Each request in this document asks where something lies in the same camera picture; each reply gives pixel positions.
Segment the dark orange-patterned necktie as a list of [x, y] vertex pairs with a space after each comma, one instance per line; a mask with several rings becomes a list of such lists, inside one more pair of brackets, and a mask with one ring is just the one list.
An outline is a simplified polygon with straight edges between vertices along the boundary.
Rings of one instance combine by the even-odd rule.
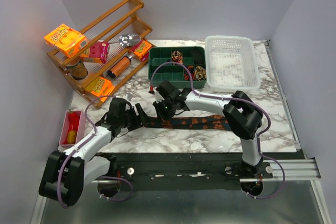
[[150, 122], [144, 126], [156, 129], [231, 131], [226, 118], [218, 114], [203, 117], [177, 117], [168, 120], [150, 117]]

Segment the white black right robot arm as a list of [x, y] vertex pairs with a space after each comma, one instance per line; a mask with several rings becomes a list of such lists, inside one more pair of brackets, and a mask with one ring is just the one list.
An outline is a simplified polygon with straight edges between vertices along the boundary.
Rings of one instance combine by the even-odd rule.
[[155, 107], [158, 117], [167, 121], [176, 111], [200, 110], [223, 116], [231, 131], [240, 138], [242, 145], [242, 173], [249, 178], [260, 172], [263, 158], [259, 153], [257, 130], [263, 118], [261, 109], [242, 91], [233, 95], [214, 95], [197, 92], [191, 88], [179, 90], [169, 81], [163, 81], [156, 88], [150, 87], [155, 95]]

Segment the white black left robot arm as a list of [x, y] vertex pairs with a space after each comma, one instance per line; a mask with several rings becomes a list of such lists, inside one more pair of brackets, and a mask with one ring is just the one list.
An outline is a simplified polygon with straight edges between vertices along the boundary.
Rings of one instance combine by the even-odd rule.
[[40, 196], [57, 200], [61, 206], [73, 206], [85, 186], [102, 176], [112, 179], [116, 166], [98, 151], [118, 136], [122, 129], [136, 130], [145, 124], [140, 104], [131, 105], [123, 98], [113, 98], [103, 119], [73, 147], [53, 151], [46, 162], [39, 185]]

